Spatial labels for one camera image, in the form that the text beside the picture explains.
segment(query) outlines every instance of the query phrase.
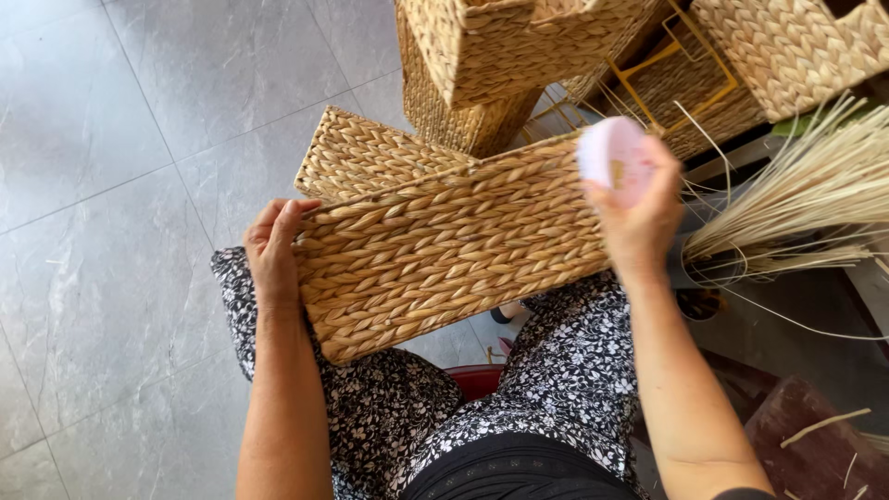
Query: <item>finger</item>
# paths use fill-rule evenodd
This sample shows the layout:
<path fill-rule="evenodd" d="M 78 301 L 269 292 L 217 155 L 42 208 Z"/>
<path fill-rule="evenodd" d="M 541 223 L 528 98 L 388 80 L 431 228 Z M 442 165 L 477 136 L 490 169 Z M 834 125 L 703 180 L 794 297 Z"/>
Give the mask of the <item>finger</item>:
<path fill-rule="evenodd" d="M 253 225 L 244 231 L 244 248 L 247 250 L 247 257 L 256 258 L 262 254 L 271 237 L 272 228 L 269 226 Z"/>
<path fill-rule="evenodd" d="M 654 172 L 651 183 L 645 197 L 649 194 L 656 197 L 675 196 L 679 191 L 679 175 L 682 163 L 673 156 L 667 145 L 660 139 L 646 136 L 645 152 L 654 164 Z"/>
<path fill-rule="evenodd" d="M 682 163 L 673 156 L 663 141 L 653 135 L 646 135 L 642 141 L 643 149 L 656 170 L 672 170 L 677 173 L 681 170 Z"/>
<path fill-rule="evenodd" d="M 582 185 L 587 202 L 598 209 L 599 213 L 607 217 L 608 214 L 617 209 L 617 201 L 614 199 L 614 194 L 611 190 L 590 179 L 584 180 Z"/>
<path fill-rule="evenodd" d="M 302 213 L 321 205 L 319 199 L 292 199 L 284 205 L 272 226 L 268 239 L 268 250 L 275 254 L 291 254 L 290 244 L 296 236 L 296 229 L 302 220 Z"/>
<path fill-rule="evenodd" d="M 272 224 L 275 223 L 275 219 L 277 219 L 278 214 L 280 214 L 281 210 L 284 209 L 284 204 L 286 203 L 287 200 L 284 198 L 275 198 L 269 201 L 266 204 L 266 207 L 263 208 L 256 216 L 256 219 L 253 221 L 253 225 L 269 226 L 271 228 Z"/>

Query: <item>floral pants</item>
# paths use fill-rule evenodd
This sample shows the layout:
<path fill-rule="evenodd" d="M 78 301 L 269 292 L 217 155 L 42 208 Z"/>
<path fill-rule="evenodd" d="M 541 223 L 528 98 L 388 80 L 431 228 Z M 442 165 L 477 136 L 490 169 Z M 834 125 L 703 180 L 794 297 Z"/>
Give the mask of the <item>floral pants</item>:
<path fill-rule="evenodd" d="M 252 380 L 256 310 L 244 249 L 216 252 L 212 269 Z M 523 305 L 532 316 L 497 391 L 467 404 L 447 373 L 410 352 L 387 349 L 340 367 L 316 347 L 337 498 L 397 498 L 441 455 L 508 431 L 567 443 L 647 498 L 629 444 L 638 397 L 623 289 L 606 271 Z"/>

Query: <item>woman's left hand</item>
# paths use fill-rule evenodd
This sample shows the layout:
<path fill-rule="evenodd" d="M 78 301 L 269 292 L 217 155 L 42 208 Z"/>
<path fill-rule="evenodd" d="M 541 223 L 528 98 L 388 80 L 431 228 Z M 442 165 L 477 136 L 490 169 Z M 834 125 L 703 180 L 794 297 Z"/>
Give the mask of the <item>woman's left hand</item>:
<path fill-rule="evenodd" d="M 290 244 L 302 213 L 319 205 L 317 199 L 275 198 L 244 233 L 258 312 L 300 313 L 300 276 Z"/>

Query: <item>wicker storage basket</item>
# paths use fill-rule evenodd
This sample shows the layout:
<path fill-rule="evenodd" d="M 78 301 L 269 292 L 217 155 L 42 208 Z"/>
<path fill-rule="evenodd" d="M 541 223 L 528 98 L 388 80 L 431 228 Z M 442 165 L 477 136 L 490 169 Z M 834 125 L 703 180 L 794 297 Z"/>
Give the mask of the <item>wicker storage basket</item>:
<path fill-rule="evenodd" d="M 693 12 L 690 13 L 690 17 L 692 21 L 696 21 Z M 669 127 L 685 117 L 682 110 L 673 101 L 679 101 L 686 110 L 691 111 L 696 105 L 716 95 L 726 85 L 725 73 L 709 57 L 706 48 L 688 27 L 680 23 L 672 31 L 679 43 L 688 51 L 690 57 L 685 57 L 682 52 L 675 53 L 640 70 L 630 79 L 639 99 L 648 107 L 655 119 L 665 127 Z M 671 36 L 665 36 L 659 47 L 672 40 Z M 725 60 L 725 55 L 719 51 L 717 45 L 714 45 L 714 49 Z M 727 65 L 727 67 L 733 71 L 731 65 Z M 616 86 L 614 92 L 633 113 L 645 120 L 645 115 L 626 88 Z M 608 114 L 629 115 L 620 103 L 617 106 L 610 108 Z M 716 144 L 720 144 L 739 133 L 764 123 L 765 113 L 757 105 L 750 90 L 744 85 L 739 85 L 695 116 L 694 119 Z M 712 147 L 707 137 L 691 122 L 686 122 L 676 130 L 666 133 L 662 139 L 673 154 L 683 160 Z"/>
<path fill-rule="evenodd" d="M 429 76 L 402 1 L 396 3 L 404 115 L 426 139 L 475 157 L 501 153 L 528 121 L 543 89 L 535 88 L 472 108 L 450 109 Z"/>
<path fill-rule="evenodd" d="M 293 185 L 310 198 L 332 203 L 477 161 L 328 106 Z"/>
<path fill-rule="evenodd" d="M 589 72 L 639 0 L 401 0 L 432 81 L 452 107 Z"/>
<path fill-rule="evenodd" d="M 614 38 L 614 43 L 606 54 L 619 68 L 640 52 L 646 36 L 657 29 L 661 21 L 673 13 L 673 7 L 667 0 L 642 0 L 635 17 Z M 585 75 L 566 78 L 561 82 L 575 104 L 580 104 L 598 92 L 597 82 L 607 85 L 602 78 L 611 73 L 611 66 L 605 60 L 600 61 L 592 71 Z"/>
<path fill-rule="evenodd" d="M 821 0 L 695 0 L 693 9 L 773 122 L 889 69 L 879 0 L 841 19 Z"/>
<path fill-rule="evenodd" d="M 327 132 L 367 123 L 324 117 Z M 304 165 L 339 140 L 324 134 Z M 324 356 L 347 362 L 607 268 L 574 148 L 541 141 L 309 214 L 293 248 Z"/>

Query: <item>marble tile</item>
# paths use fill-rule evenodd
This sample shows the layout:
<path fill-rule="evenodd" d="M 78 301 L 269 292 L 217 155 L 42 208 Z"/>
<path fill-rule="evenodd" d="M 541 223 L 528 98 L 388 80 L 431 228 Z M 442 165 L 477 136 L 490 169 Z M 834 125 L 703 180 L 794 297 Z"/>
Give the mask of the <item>marble tile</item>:
<path fill-rule="evenodd" d="M 0 498 L 68 500 L 45 440 L 0 460 Z"/>
<path fill-rule="evenodd" d="M 308 0 L 348 86 L 401 67 L 392 0 Z"/>
<path fill-rule="evenodd" d="M 0 136 L 0 232 L 171 163 L 101 8 L 0 40 Z"/>
<path fill-rule="evenodd" d="M 303 2 L 118 0 L 107 9 L 174 159 L 348 90 Z"/>
<path fill-rule="evenodd" d="M 226 349 L 52 435 L 71 500 L 234 498 L 250 384 Z"/>
<path fill-rule="evenodd" d="M 416 133 L 404 116 L 401 102 L 401 69 L 352 89 L 363 116 L 405 132 Z"/>
<path fill-rule="evenodd" d="M 0 38 L 101 5 L 99 0 L 0 0 Z"/>
<path fill-rule="evenodd" d="M 44 438 L 25 384 L 0 327 L 0 458 Z"/>
<path fill-rule="evenodd" d="M 494 354 L 503 354 L 503 349 L 501 349 L 497 337 L 506 337 L 509 340 L 516 340 L 518 332 L 521 331 L 522 326 L 530 317 L 531 313 L 524 310 L 516 315 L 508 324 L 501 325 L 494 321 L 490 312 L 485 311 L 481 314 L 470 316 L 467 320 L 469 321 L 469 324 L 472 325 L 472 329 L 476 331 L 478 341 L 482 344 L 482 349 L 487 351 L 488 346 L 490 345 L 493 347 L 492 352 Z M 493 358 L 495 363 L 502 363 L 504 360 L 504 358 Z"/>
<path fill-rule="evenodd" d="M 229 343 L 172 165 L 0 237 L 0 323 L 47 435 Z"/>
<path fill-rule="evenodd" d="M 214 248 L 241 245 L 271 198 L 304 198 L 293 179 L 326 104 L 360 112 L 345 92 L 177 163 Z"/>
<path fill-rule="evenodd" d="M 472 326 L 466 319 L 414 337 L 396 347 L 419 354 L 440 368 L 483 365 L 488 362 Z"/>

